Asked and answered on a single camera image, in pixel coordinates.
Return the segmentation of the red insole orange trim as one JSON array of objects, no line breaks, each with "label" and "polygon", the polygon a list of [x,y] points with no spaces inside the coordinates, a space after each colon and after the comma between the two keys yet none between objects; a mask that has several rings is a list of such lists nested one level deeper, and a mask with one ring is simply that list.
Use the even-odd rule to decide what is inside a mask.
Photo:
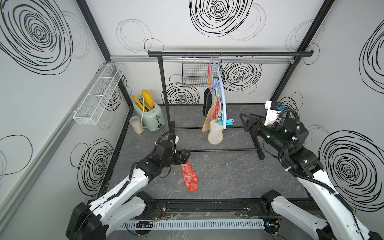
[{"label": "red insole orange trim", "polygon": [[183,172],[183,179],[187,189],[190,192],[195,192],[198,189],[198,178],[191,164],[187,162],[186,164],[181,165]]}]

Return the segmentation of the white insole orange trim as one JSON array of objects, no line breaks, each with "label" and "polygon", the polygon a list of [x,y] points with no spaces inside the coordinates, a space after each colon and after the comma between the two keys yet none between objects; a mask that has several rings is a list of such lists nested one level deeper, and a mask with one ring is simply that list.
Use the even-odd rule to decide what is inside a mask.
[{"label": "white insole orange trim", "polygon": [[208,135],[208,141],[212,145],[218,145],[223,140],[223,126],[212,120],[210,122],[210,133]]}]

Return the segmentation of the light blue arc hanger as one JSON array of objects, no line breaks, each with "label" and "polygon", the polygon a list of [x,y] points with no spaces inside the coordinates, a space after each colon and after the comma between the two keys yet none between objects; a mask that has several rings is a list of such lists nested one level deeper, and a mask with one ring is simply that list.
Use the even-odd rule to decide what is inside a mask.
[{"label": "light blue arc hanger", "polygon": [[223,129],[226,130],[227,129],[227,104],[226,104],[226,96],[225,96],[225,89],[224,89],[224,83],[223,83],[223,78],[222,78],[222,74],[221,74],[221,71],[220,71],[220,66],[213,62],[213,61],[210,61],[209,62],[209,67],[213,67],[215,69],[215,71],[217,72],[217,75],[218,75],[218,80],[219,80],[219,83],[220,83],[220,89],[221,89],[221,94],[220,96],[222,97],[222,100],[221,100],[221,105],[222,105],[222,111],[223,111],[223,117],[222,117],[222,125],[223,125]]}]

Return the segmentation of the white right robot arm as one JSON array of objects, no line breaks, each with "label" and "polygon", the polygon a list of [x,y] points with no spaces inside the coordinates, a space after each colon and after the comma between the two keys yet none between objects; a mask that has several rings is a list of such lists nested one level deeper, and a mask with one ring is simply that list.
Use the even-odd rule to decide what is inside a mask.
[{"label": "white right robot arm", "polygon": [[325,217],[308,213],[275,190],[262,196],[268,210],[290,220],[315,240],[382,239],[358,220],[353,208],[333,187],[319,158],[304,147],[309,131],[297,112],[278,111],[272,119],[240,114],[240,119],[255,142],[261,137],[278,152],[278,162],[305,187]]}]

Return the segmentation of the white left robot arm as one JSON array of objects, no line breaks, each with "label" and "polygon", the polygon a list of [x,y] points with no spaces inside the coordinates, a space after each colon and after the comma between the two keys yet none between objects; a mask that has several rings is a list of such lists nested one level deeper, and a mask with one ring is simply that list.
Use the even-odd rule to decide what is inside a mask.
[{"label": "white left robot arm", "polygon": [[143,214],[153,198],[142,189],[164,168],[186,164],[187,150],[177,150],[173,140],[162,140],[144,159],[134,162],[129,175],[100,198],[78,204],[71,215],[66,237],[69,240],[105,240],[113,231]]}]

